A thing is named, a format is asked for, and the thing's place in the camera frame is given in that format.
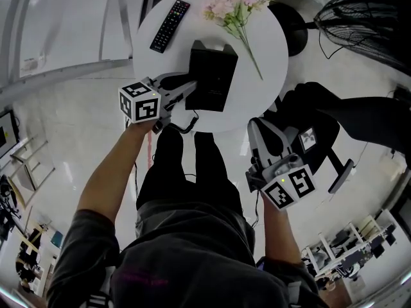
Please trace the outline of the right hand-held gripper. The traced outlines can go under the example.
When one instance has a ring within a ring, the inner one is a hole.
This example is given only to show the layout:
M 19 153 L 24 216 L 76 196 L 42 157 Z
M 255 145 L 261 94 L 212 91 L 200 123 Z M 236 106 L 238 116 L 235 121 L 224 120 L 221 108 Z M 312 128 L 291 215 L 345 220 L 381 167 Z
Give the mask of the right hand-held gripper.
M 309 166 L 292 153 L 282 131 L 267 120 L 255 117 L 249 121 L 247 132 L 255 160 L 245 173 L 251 192 L 258 191 L 277 210 L 283 211 L 316 191 Z M 286 157 L 270 166 L 270 155 Z

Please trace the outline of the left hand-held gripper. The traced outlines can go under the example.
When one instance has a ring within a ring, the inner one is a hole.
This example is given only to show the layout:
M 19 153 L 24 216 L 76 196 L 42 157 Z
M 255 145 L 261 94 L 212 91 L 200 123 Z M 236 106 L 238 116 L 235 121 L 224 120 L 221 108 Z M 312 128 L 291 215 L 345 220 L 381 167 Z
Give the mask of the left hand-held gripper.
M 197 88 L 188 73 L 166 73 L 121 87 L 119 109 L 131 123 L 155 121 L 156 134 L 170 123 L 173 107 Z

